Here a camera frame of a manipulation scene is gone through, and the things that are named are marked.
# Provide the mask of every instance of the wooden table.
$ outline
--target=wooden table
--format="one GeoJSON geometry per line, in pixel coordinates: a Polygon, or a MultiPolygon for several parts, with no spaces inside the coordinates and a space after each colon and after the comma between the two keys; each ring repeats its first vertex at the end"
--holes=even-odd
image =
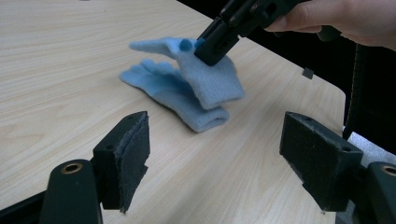
{"type": "Polygon", "coordinates": [[[344,94],[242,39],[230,52],[246,90],[231,119],[195,133],[119,74],[143,58],[131,41],[196,38],[211,22],[175,0],[0,3],[0,209],[45,190],[50,171],[89,160],[125,116],[147,110],[148,172],[126,215],[105,223],[334,223],[279,155],[285,111],[343,127],[344,94]]]}

